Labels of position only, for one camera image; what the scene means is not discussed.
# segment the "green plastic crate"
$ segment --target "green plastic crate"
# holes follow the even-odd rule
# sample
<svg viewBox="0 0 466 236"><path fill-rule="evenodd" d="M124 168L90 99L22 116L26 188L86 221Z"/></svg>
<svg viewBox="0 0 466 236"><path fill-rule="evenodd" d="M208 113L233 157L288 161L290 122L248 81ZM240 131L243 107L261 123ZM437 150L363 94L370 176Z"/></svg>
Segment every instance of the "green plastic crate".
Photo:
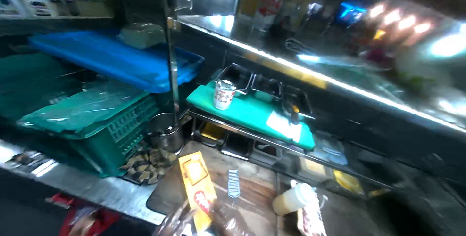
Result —
<svg viewBox="0 0 466 236"><path fill-rule="evenodd" d="M96 122L76 133L57 133L46 138L45 154L99 176L122 176L120 169L146 136L146 123L159 112L155 97L148 95L110 119Z"/></svg>

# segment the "poster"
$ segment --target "poster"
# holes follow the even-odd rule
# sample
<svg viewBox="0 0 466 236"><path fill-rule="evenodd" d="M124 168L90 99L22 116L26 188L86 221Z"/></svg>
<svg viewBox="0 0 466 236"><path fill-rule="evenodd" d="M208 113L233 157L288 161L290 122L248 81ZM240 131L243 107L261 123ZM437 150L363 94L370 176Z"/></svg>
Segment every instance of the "poster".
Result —
<svg viewBox="0 0 466 236"><path fill-rule="evenodd" d="M0 0L0 18L25 18L26 11L19 0Z"/></svg>

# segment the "yellow package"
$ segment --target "yellow package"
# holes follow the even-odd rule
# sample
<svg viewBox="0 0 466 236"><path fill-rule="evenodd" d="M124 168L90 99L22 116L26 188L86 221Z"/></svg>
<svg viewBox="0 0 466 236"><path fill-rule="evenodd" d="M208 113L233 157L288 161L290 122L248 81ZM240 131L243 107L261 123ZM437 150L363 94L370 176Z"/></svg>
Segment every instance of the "yellow package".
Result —
<svg viewBox="0 0 466 236"><path fill-rule="evenodd" d="M207 214L209 205L217 198L217 194L201 152L183 156L178 160L189 206L191 209L198 209L193 219L199 233L206 230L212 222Z"/></svg>

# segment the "black tray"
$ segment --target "black tray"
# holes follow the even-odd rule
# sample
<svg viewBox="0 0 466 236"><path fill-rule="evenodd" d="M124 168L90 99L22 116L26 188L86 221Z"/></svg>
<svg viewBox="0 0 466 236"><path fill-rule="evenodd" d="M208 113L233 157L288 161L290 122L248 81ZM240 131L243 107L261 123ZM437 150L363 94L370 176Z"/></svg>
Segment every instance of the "black tray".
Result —
<svg viewBox="0 0 466 236"><path fill-rule="evenodd" d="M312 118L308 95L302 90L289 85L283 86L282 101L291 101L298 106L300 114Z"/></svg>
<svg viewBox="0 0 466 236"><path fill-rule="evenodd" d="M236 63L232 63L220 73L218 79L230 81L236 86L236 92L247 94L249 85L253 79L253 72Z"/></svg>
<svg viewBox="0 0 466 236"><path fill-rule="evenodd" d="M262 75L254 75L252 90L265 93L265 95L262 96L270 95L270 100L280 100L282 98L281 82L276 79L265 78Z"/></svg>

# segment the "hand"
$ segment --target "hand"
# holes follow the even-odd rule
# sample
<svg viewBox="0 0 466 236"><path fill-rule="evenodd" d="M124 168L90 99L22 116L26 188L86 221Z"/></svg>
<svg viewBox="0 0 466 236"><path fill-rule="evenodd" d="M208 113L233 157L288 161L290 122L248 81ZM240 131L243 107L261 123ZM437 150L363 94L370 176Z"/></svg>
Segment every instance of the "hand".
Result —
<svg viewBox="0 0 466 236"><path fill-rule="evenodd" d="M167 215L162 221L162 224L152 234L153 236L181 236L184 227L194 216L196 209L190 210L183 218L180 219L183 210L188 205L188 201L184 201L183 205L175 212Z"/></svg>
<svg viewBox="0 0 466 236"><path fill-rule="evenodd" d="M221 204L217 199L210 205L209 217L221 236L254 235L237 209Z"/></svg>

